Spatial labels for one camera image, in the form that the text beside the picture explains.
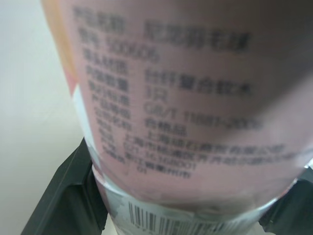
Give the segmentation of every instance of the product label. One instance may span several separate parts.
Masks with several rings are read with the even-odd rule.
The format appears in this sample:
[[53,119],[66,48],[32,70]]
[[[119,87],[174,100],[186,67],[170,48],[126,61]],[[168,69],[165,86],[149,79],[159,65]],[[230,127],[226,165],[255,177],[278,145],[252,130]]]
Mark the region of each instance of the product label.
[[140,202],[113,183],[102,183],[111,217],[121,235],[244,235],[272,202],[254,211],[224,218]]
[[136,198],[218,213],[280,195],[313,150],[303,5],[61,0],[102,171]]

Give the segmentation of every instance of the plastic wrapper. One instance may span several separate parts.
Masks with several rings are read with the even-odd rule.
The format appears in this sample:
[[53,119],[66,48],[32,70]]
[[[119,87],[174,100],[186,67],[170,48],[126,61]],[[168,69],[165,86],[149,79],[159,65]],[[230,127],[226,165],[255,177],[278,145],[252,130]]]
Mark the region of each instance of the plastic wrapper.
[[[99,189],[134,228],[183,229],[148,228],[156,207],[214,223],[262,214],[312,158],[310,1],[43,4]],[[133,214],[132,200],[152,207]],[[222,231],[205,226],[187,234]]]

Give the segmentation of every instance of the white wall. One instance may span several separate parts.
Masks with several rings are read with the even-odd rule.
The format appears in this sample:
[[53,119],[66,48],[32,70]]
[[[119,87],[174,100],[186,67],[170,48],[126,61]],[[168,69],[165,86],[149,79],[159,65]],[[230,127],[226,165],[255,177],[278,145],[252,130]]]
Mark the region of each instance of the white wall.
[[0,0],[0,234],[18,235],[83,138],[39,1]]

